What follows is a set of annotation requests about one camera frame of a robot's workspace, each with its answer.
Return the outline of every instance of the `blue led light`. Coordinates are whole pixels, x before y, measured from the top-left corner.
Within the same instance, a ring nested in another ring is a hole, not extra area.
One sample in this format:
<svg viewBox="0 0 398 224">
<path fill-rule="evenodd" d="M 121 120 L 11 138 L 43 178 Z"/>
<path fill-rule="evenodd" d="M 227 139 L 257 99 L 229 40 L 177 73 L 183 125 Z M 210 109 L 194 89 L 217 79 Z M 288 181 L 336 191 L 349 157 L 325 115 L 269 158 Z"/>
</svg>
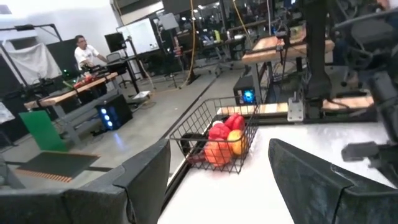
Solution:
<svg viewBox="0 0 398 224">
<path fill-rule="evenodd" d="M 245 103 L 253 103 L 254 102 L 253 90 L 244 90 L 243 91 L 243 101 Z"/>
</svg>

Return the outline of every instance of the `green board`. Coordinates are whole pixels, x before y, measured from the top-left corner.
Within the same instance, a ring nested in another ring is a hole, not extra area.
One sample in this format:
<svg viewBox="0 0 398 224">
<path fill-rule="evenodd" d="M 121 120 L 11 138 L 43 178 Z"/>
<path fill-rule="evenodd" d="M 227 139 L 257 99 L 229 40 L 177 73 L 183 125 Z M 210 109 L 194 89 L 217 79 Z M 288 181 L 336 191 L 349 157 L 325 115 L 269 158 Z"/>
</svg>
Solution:
<svg viewBox="0 0 398 224">
<path fill-rule="evenodd" d="M 19 116 L 41 150 L 68 151 L 45 111 L 19 113 Z"/>
</svg>

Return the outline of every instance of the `black mat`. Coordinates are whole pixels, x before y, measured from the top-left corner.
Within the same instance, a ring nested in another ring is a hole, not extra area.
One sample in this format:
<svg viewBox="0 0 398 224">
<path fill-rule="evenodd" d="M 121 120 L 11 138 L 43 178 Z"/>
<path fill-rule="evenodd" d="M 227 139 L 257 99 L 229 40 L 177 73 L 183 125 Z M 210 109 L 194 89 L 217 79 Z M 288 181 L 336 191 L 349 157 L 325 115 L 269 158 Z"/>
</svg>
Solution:
<svg viewBox="0 0 398 224">
<path fill-rule="evenodd" d="M 21 174 L 69 182 L 87 169 L 99 156 L 42 152 L 16 169 Z"/>
</svg>

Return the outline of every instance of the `white table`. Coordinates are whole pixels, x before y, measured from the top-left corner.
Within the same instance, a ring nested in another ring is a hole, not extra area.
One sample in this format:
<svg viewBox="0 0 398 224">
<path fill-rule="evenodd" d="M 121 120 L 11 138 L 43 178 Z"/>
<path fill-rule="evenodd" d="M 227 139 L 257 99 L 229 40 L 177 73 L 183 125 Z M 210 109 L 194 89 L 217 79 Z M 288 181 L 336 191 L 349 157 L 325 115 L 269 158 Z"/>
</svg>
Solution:
<svg viewBox="0 0 398 224">
<path fill-rule="evenodd" d="M 384 143 L 381 124 L 311 124 L 260 127 L 240 174 L 191 169 L 159 218 L 159 224 L 293 223 L 268 159 L 271 138 L 395 188 L 369 161 L 343 162 L 350 142 Z"/>
</svg>

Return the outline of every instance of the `red bell pepper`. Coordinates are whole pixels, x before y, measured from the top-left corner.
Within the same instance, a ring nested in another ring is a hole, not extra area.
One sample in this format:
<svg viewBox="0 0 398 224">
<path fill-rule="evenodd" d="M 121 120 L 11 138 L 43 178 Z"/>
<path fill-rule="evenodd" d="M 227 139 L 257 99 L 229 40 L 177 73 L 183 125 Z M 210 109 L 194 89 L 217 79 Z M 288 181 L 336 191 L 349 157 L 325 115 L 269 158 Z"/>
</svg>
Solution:
<svg viewBox="0 0 398 224">
<path fill-rule="evenodd" d="M 217 138 L 227 139 L 231 130 L 225 124 L 215 124 L 209 130 L 209 140 L 214 140 Z"/>
<path fill-rule="evenodd" d="M 244 118 L 240 114 L 232 114 L 224 124 L 229 127 L 230 130 L 244 130 Z"/>
</svg>

